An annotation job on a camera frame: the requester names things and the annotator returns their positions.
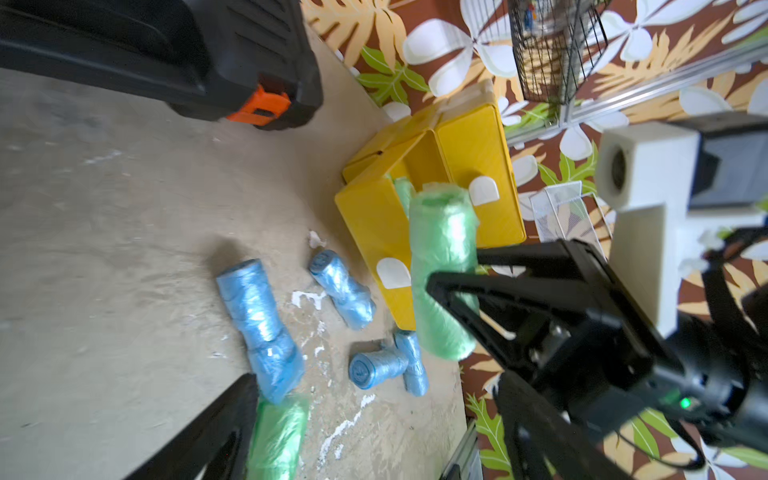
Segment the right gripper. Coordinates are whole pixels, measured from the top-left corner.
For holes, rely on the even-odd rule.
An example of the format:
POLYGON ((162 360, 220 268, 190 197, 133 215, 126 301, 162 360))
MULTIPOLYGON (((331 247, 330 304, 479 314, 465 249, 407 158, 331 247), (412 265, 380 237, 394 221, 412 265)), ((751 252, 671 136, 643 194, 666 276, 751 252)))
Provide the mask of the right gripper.
POLYGON ((684 410, 684 367, 596 247, 578 240, 480 249, 519 277, 436 272, 427 292, 488 351, 588 432, 648 408, 684 410))

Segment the yellow drawer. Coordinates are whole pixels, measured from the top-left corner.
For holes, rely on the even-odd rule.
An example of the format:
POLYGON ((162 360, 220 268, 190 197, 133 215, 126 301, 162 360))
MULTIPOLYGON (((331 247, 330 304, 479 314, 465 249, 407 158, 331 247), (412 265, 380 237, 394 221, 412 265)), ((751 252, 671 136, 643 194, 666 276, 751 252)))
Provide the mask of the yellow drawer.
POLYGON ((360 153, 343 169, 345 186, 335 203, 373 275, 397 326, 414 330, 409 218, 393 180, 407 177, 415 194, 430 183, 449 183, 436 135, 427 130, 386 147, 360 153))

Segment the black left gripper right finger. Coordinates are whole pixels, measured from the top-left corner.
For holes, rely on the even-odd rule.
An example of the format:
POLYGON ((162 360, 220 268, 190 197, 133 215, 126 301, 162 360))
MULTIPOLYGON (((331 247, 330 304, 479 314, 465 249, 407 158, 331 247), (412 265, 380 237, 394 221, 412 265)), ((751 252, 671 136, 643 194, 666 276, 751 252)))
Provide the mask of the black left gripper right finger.
POLYGON ((636 400, 601 370, 561 370, 527 382, 507 370, 495 394, 516 479, 627 479, 596 444, 636 415, 636 400))

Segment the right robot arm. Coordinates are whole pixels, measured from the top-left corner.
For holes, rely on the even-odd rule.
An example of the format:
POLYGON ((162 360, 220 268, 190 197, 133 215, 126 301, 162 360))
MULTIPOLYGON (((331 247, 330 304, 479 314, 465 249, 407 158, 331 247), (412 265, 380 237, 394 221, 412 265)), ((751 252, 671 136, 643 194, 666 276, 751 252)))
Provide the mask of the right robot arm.
POLYGON ((740 228, 705 256, 710 316, 673 315, 663 337, 597 249, 579 240, 482 249, 519 277, 438 271, 427 293, 499 363, 511 434, 572 424, 597 442, 641 412, 696 427, 710 446, 767 448, 767 315, 748 320, 725 266, 766 237, 740 228))

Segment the green trash bag roll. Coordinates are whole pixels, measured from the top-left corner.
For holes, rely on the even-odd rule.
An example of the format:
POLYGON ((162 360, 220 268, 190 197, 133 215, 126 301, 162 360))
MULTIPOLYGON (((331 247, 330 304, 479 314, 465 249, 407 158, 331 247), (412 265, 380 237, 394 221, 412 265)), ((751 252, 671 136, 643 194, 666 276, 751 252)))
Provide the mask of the green trash bag roll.
POLYGON ((401 177, 394 179, 393 185, 405 216, 410 218, 410 204, 415 195, 413 184, 407 177, 401 177))
POLYGON ((260 399, 246 479, 294 479, 310 413, 309 401, 289 394, 280 403, 260 399))
POLYGON ((409 204, 412 298, 421 348, 449 361, 467 358, 475 339, 427 292, 435 272, 473 273, 478 265, 479 221, 469 192, 457 185, 430 183, 409 204))

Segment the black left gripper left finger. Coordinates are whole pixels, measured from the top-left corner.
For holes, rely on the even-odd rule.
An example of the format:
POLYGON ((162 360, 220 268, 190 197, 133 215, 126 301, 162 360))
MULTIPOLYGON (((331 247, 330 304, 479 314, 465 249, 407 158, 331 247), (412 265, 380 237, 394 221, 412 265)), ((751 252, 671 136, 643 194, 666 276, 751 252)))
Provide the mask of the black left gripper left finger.
POLYGON ((243 479, 259 388, 252 373, 239 377, 130 479, 243 479))

